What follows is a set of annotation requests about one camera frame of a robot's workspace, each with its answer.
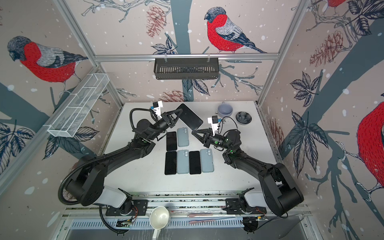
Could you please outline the black phone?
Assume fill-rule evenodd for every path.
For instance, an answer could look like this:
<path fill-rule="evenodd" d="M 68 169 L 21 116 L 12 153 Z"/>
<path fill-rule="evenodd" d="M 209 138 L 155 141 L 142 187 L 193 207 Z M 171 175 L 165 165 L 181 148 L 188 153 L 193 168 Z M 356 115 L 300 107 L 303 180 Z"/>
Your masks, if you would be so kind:
<path fill-rule="evenodd" d="M 203 124 L 203 120 L 185 104 L 180 104 L 177 110 L 182 110 L 180 119 L 192 130 L 196 131 Z"/>
<path fill-rule="evenodd" d="M 167 141 L 167 152 L 176 151 L 178 147 L 177 143 L 177 133 L 176 132 L 168 132 L 166 135 Z"/>
<path fill-rule="evenodd" d="M 201 158 L 200 158 L 199 151 L 189 152 L 189 165 L 190 165 L 190 175 L 198 175 L 202 173 Z"/>
<path fill-rule="evenodd" d="M 166 152 L 165 175 L 175 175 L 177 173 L 177 152 Z"/>

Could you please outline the light blue phone case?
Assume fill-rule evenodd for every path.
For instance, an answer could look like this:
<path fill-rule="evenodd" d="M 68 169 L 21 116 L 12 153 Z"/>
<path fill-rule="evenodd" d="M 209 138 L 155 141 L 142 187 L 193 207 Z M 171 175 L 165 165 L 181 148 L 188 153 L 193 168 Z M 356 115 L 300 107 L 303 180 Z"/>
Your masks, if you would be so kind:
<path fill-rule="evenodd" d="M 189 151 L 177 151 L 177 174 L 188 174 L 190 171 Z"/>

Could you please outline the white phone case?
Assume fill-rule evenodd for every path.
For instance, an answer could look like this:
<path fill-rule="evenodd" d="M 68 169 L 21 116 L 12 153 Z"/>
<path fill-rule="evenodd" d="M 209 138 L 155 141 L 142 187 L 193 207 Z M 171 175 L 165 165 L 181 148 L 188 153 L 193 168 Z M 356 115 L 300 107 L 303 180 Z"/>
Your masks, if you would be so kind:
<path fill-rule="evenodd" d="M 213 152 L 211 149 L 200 150 L 201 168 L 203 173 L 212 173 L 214 171 Z"/>

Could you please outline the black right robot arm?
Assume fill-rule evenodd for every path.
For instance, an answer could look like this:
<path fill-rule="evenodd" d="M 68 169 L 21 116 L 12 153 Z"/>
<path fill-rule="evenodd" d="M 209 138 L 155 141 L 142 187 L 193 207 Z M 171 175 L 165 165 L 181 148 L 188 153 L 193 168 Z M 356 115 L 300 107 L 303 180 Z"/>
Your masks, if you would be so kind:
<path fill-rule="evenodd" d="M 256 178 L 261 184 L 268 208 L 276 216 L 281 217 L 304 201 L 300 188 L 284 164 L 265 163 L 241 150 L 239 130 L 229 130 L 224 135 L 219 135 L 209 128 L 193 130 L 192 135 L 206 148 L 214 146 L 224 149 L 223 158 L 227 165 Z"/>

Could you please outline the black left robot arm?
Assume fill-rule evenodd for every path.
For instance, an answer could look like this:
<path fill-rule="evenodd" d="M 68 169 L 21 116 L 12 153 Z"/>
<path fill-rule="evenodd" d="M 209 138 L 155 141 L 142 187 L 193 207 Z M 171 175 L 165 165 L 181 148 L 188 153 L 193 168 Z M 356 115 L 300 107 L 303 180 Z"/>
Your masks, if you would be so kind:
<path fill-rule="evenodd" d="M 157 117 L 154 110 L 147 111 L 155 122 L 141 119 L 134 124 L 133 118 L 130 117 L 135 135 L 125 147 L 94 158 L 83 157 L 79 161 L 79 165 L 59 186 L 58 199 L 62 204 L 68 206 L 80 204 L 84 207 L 111 206 L 118 209 L 129 202 L 129 193 L 105 185 L 106 176 L 134 160 L 149 155 L 156 145 L 154 140 L 165 137 L 167 130 L 176 125 L 183 112 L 181 109 L 176 109 Z"/>

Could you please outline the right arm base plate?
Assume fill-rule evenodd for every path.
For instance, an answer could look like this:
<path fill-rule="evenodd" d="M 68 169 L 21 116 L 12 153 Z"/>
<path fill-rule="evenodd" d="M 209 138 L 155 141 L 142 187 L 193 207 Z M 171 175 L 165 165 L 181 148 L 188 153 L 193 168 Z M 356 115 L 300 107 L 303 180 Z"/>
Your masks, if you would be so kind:
<path fill-rule="evenodd" d="M 225 199 L 225 207 L 223 208 L 227 214 L 234 215 L 265 215 L 267 209 L 265 207 L 250 207 L 245 200 L 240 199 Z"/>

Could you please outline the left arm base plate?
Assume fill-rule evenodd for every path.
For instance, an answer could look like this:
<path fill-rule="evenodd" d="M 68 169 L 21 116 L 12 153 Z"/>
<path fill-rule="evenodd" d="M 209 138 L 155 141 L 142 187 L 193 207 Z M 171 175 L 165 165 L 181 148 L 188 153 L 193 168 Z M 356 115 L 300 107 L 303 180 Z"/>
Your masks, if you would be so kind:
<path fill-rule="evenodd" d="M 111 206 L 107 207 L 106 216 L 108 217 L 122 217 L 122 216 L 145 216 L 148 200 L 128 200 L 123 203 L 119 208 Z"/>

